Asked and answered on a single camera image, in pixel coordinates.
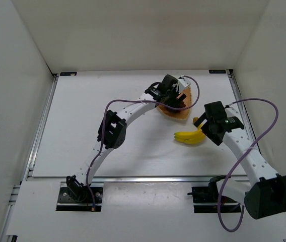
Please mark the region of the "dark corner bracket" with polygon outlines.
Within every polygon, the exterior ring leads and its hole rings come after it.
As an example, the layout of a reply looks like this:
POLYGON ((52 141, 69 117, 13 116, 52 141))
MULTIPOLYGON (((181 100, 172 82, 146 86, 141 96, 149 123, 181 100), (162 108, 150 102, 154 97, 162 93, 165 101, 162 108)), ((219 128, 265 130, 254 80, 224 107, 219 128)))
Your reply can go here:
POLYGON ((61 72, 60 76, 76 76, 77 72, 61 72))
POLYGON ((210 74, 226 74, 226 70, 208 70, 210 74))

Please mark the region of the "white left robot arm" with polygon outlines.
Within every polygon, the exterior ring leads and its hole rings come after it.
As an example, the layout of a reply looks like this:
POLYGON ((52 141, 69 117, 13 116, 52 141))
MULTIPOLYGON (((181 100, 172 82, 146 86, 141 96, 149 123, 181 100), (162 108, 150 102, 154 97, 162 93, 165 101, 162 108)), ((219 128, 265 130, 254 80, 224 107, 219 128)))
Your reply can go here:
POLYGON ((107 104, 90 155, 79 171, 66 177, 67 193, 71 199, 76 203, 82 203, 93 195, 90 185, 96 171, 107 155, 124 143, 126 129, 133 121, 159 105, 174 111, 184 109, 186 105, 183 100, 186 95, 183 91, 190 85, 191 82, 183 76, 177 79, 166 75, 162 82, 151 84, 136 101, 115 100, 128 103, 118 111, 109 109, 113 101, 107 104))

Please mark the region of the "aluminium front table rail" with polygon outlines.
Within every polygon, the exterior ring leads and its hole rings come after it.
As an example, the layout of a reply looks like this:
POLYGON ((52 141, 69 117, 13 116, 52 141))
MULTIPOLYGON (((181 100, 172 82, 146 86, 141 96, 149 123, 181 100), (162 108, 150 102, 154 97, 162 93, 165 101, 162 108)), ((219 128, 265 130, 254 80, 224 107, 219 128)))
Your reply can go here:
MULTIPOLYGON (((208 182, 213 176, 128 176, 128 177, 116 177, 116 176, 97 176, 94 177, 92 183, 156 183, 156 182, 208 182)), ((235 175, 233 179, 237 182, 249 182, 249 179, 245 175, 235 175)), ((27 178, 28 182, 65 182, 65 177, 33 177, 27 178)))

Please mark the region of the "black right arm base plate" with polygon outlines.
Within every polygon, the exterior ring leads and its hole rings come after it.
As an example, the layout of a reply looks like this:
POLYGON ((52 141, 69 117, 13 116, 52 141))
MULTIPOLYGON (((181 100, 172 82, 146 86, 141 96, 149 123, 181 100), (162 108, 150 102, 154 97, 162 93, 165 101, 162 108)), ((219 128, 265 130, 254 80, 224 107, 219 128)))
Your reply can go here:
MULTIPOLYGON (((208 187, 192 187, 187 193, 193 199, 195 214, 217 213, 217 200, 209 194, 208 187)), ((221 213, 240 213, 241 205, 231 198, 222 196, 221 213)))

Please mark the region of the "dark left corner bracket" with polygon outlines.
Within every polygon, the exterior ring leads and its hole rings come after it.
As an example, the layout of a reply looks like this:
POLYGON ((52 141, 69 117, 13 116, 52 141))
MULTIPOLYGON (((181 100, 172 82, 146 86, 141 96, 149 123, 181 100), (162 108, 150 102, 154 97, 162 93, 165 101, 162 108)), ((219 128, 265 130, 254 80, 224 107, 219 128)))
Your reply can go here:
POLYGON ((61 72, 60 76, 76 76, 77 72, 61 72))

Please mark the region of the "woven triangular fruit basket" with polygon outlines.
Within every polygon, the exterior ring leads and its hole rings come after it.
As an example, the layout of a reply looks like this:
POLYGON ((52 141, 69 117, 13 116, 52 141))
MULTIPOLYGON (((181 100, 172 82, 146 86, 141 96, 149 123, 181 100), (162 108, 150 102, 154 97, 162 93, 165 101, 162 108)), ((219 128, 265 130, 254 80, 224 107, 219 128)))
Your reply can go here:
MULTIPOLYGON (((185 99, 183 99, 183 103, 185 106, 190 106, 192 104, 192 92, 191 88, 188 87, 183 91, 182 94, 179 95, 181 97, 183 94, 186 95, 185 99)), ((157 109, 166 117, 169 117, 171 119, 176 119, 176 120, 187 120, 188 116, 190 114, 190 109, 186 110, 170 110, 164 106, 158 106, 157 109)))

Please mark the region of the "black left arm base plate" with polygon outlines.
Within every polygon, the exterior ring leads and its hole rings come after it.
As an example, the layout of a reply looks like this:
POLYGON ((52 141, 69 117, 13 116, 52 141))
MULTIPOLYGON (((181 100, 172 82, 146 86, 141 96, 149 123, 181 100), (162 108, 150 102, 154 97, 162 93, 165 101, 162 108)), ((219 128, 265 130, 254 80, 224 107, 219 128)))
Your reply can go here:
POLYGON ((81 199, 74 200, 70 195, 66 183, 61 183, 56 203, 56 211, 73 212, 100 212, 102 209, 103 187, 91 187, 95 198, 95 209, 93 210, 93 198, 90 192, 81 199))

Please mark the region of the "dark right corner bracket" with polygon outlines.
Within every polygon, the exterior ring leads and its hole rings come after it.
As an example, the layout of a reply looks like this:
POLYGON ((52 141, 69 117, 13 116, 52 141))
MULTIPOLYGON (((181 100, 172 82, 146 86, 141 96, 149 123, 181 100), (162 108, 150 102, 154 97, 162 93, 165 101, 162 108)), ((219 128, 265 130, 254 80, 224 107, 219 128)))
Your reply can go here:
POLYGON ((226 74, 226 70, 208 70, 210 74, 226 74))

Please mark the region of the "dark red fake grapes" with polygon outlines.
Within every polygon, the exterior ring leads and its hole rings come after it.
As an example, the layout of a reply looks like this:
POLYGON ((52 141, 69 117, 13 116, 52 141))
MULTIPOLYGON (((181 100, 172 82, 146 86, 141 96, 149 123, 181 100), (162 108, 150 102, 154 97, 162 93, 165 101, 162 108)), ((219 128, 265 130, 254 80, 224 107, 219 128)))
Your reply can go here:
POLYGON ((169 112, 178 113, 178 112, 181 112, 182 110, 184 110, 184 107, 171 107, 171 106, 168 106, 167 110, 169 112))

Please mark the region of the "aluminium left side rail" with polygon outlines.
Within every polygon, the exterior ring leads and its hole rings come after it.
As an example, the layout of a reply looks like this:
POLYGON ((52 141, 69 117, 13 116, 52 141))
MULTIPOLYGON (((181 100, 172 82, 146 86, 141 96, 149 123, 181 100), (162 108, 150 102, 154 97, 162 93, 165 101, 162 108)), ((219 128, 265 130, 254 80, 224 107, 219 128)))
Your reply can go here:
POLYGON ((40 147, 41 139, 42 139, 42 136, 43 136, 43 132, 44 132, 44 129, 45 129, 46 121, 47 121, 47 118, 48 118, 48 114, 49 114, 50 107, 51 107, 51 104, 52 104, 52 100, 53 100, 53 97, 54 97, 54 93, 55 93, 56 85, 57 85, 57 82, 58 82, 58 78, 59 78, 59 74, 54 74, 53 75, 53 81, 52 81, 52 84, 50 86, 47 98, 46 98, 46 102, 45 102, 45 105, 44 105, 44 108, 43 108, 43 111, 42 111, 42 114, 41 114, 41 118, 40 118, 40 121, 39 121, 39 124, 38 124, 38 128, 36 130, 36 133, 35 133, 35 136, 34 136, 34 139, 33 139, 33 143, 32 143, 32 146, 31 146, 28 158, 26 160, 25 170, 23 172, 23 175, 22 175, 22 178, 20 180, 20 183, 22 183, 22 182, 27 180, 30 170, 34 167, 35 160, 36 160, 36 157, 37 157, 37 153, 38 153, 38 150, 39 150, 39 147, 40 147))

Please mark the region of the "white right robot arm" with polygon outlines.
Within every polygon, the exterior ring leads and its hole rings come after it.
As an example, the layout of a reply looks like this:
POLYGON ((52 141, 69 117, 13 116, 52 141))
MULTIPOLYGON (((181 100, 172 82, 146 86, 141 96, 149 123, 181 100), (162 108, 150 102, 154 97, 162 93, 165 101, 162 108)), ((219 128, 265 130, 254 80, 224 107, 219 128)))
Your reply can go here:
POLYGON ((228 109, 220 101, 205 104, 205 112, 194 123, 216 145, 225 144, 244 169, 249 184, 232 179, 232 173, 213 177, 209 193, 217 200, 228 197, 243 205, 254 219, 286 212, 286 175, 280 175, 263 158, 248 138, 237 111, 228 109))

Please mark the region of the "yellow fake banana bunch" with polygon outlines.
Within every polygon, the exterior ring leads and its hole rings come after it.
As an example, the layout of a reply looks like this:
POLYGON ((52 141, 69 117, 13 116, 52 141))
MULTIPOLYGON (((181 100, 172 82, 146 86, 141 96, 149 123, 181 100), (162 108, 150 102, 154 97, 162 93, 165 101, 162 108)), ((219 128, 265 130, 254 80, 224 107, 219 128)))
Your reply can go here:
POLYGON ((180 142, 186 145, 200 144, 206 139, 206 135, 201 130, 202 126, 203 124, 200 124, 197 127, 197 130, 193 132, 176 132, 174 134, 174 139, 177 142, 180 142))

